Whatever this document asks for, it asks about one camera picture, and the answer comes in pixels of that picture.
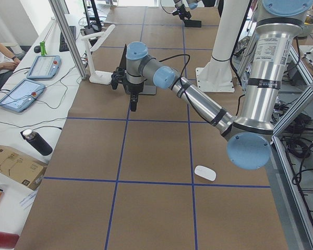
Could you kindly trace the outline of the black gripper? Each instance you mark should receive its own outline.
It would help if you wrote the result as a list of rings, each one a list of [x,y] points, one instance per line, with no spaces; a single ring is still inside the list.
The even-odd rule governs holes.
[[[128,80],[124,80],[124,90],[126,94],[130,94],[130,111],[132,112],[137,110],[139,93],[143,91],[143,87],[144,82],[133,84]]]

